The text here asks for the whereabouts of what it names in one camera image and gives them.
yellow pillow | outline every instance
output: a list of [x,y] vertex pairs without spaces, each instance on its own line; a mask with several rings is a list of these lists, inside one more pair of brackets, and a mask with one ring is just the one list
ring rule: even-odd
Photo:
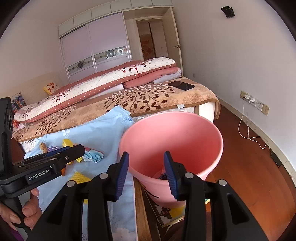
[[43,89],[46,93],[48,93],[49,95],[52,95],[54,92],[56,92],[59,89],[59,87],[57,86],[56,82],[52,82],[47,86],[43,87]]

pillow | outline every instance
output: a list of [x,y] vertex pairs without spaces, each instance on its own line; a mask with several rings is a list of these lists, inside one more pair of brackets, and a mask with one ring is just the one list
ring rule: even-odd
[[[22,93],[18,93],[13,100],[11,100],[11,107],[12,107],[12,111],[14,113],[16,113],[19,109],[23,108],[24,106],[26,106],[26,102],[22,96]],[[19,122],[16,120],[13,120],[13,127],[18,128],[19,126]]]
[[59,89],[59,87],[56,82],[52,82],[47,86],[45,86],[43,89],[46,93],[48,93],[49,95],[52,95],[54,92],[56,92]]

pink bucket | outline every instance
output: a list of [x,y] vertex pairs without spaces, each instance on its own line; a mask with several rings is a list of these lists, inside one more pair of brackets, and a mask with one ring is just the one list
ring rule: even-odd
[[180,111],[151,115],[125,132],[119,153],[129,153],[129,172],[156,204],[175,208],[184,205],[184,201],[177,202],[168,181],[158,179],[164,170],[163,154],[167,150],[174,161],[205,180],[221,158],[223,139],[218,128],[206,118]]

wall outlet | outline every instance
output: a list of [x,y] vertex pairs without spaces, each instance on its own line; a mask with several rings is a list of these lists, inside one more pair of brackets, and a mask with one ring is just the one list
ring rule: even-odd
[[263,104],[263,107],[262,107],[262,110],[261,112],[265,115],[268,115],[268,112],[269,112],[269,106],[266,105],[266,104]]
[[240,97],[241,99],[243,99],[243,98],[244,98],[244,96],[245,96],[246,94],[247,94],[246,92],[244,92],[244,91],[241,91],[241,94],[240,94],[240,96],[239,96],[239,97]]
[[250,104],[251,104],[252,106],[256,106],[257,99],[256,99],[255,97],[251,96],[250,100],[252,100],[252,98],[254,98],[255,100],[254,100],[254,102],[251,101]]
[[[249,99],[246,99],[244,96],[248,95],[250,96]],[[267,106],[266,104],[264,104],[262,101],[256,99],[254,96],[251,96],[249,93],[245,92],[245,91],[241,91],[240,96],[241,99],[243,99],[244,101],[246,101],[247,103],[249,103],[250,100],[252,100],[252,98],[254,98],[254,102],[250,102],[250,105],[255,106],[258,110],[260,110],[263,114],[268,115],[269,112],[269,106]]]
[[263,102],[261,102],[260,100],[257,100],[257,103],[256,103],[255,107],[256,107],[258,110],[262,111],[262,108],[263,108]]

sliding wardrobe door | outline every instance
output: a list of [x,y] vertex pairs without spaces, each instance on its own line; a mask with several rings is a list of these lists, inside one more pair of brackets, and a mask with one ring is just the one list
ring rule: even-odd
[[86,26],[63,37],[61,44],[71,83],[96,72]]
[[131,60],[122,13],[91,22],[88,28],[97,71]]

